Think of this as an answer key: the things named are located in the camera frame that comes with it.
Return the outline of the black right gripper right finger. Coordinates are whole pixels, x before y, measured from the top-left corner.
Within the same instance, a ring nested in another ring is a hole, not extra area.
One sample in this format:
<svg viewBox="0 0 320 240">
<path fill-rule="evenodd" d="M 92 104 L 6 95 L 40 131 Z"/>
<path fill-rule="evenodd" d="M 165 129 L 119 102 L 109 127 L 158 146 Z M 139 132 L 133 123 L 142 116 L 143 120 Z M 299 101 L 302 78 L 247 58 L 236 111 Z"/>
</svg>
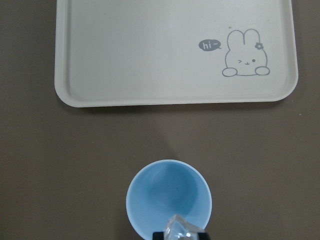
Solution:
<svg viewBox="0 0 320 240">
<path fill-rule="evenodd" d="M 198 240 L 210 240 L 210 236 L 205 230 L 199 231 L 197 233 L 197 238 Z"/>
</svg>

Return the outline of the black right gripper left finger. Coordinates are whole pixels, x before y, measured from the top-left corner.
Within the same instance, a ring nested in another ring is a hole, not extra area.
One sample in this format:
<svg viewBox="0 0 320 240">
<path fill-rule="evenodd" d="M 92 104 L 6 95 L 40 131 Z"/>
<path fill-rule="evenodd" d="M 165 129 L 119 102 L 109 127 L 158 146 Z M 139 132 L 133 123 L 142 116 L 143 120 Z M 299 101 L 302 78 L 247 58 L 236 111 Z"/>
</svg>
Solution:
<svg viewBox="0 0 320 240">
<path fill-rule="evenodd" d="M 152 234 L 152 240 L 164 240 L 165 234 L 163 231 L 156 231 Z"/>
</svg>

